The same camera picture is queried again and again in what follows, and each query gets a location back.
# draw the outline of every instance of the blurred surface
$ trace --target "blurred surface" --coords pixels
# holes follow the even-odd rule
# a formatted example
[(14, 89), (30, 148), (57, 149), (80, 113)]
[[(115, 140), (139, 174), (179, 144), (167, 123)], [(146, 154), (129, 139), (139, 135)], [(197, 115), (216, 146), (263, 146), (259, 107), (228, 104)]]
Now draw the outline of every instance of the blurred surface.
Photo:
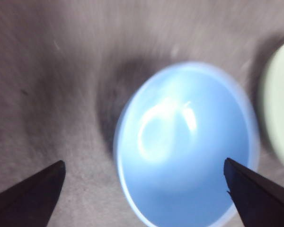
[[(111, 158), (132, 92), (163, 66), (197, 60), (224, 69), (255, 103), (283, 42), (278, 0), (0, 0), (0, 192), (63, 159), (49, 227), (142, 227)], [(284, 167), (263, 145), (259, 172), (284, 186)]]

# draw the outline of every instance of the gray carpet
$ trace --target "gray carpet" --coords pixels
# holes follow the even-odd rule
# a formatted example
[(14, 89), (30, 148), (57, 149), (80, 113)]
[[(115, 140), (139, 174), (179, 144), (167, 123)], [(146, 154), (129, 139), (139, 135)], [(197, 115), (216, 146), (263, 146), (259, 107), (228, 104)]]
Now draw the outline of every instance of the gray carpet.
[[(132, 92), (183, 60), (223, 68), (253, 103), (284, 42), (280, 0), (0, 0), (0, 191), (63, 159), (49, 227), (144, 226), (111, 147)], [(284, 186), (265, 140), (259, 172)], [(238, 216), (227, 225), (242, 226)]]

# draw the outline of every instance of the black pointed tip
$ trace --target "black pointed tip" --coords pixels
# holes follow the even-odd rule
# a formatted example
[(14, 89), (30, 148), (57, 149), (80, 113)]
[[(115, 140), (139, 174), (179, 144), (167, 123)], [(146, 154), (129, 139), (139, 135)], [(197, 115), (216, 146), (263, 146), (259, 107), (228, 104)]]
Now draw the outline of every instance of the black pointed tip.
[(0, 227), (45, 227), (65, 173), (65, 163), (60, 160), (0, 193)]
[(231, 158), (224, 161), (231, 198), (246, 227), (284, 226), (284, 188)]

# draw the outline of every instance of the black claw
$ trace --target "black claw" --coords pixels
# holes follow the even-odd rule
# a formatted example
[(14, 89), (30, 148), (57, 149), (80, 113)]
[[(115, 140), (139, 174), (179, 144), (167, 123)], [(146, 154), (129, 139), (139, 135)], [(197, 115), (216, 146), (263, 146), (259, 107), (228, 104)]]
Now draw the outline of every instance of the black claw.
[(0, 193), (0, 227), (45, 227), (59, 199), (65, 164), (58, 161)]

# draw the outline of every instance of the gray fabric surface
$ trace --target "gray fabric surface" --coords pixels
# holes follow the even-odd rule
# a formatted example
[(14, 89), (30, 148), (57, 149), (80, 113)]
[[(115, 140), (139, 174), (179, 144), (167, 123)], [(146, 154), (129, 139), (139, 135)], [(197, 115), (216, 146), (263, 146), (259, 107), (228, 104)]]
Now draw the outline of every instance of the gray fabric surface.
[[(144, 226), (111, 158), (132, 92), (163, 66), (198, 60), (231, 74), (255, 103), (283, 42), (280, 0), (0, 0), (0, 191), (63, 159), (49, 227)], [(259, 172), (284, 186), (267, 146)], [(242, 224), (236, 216), (227, 226)]]

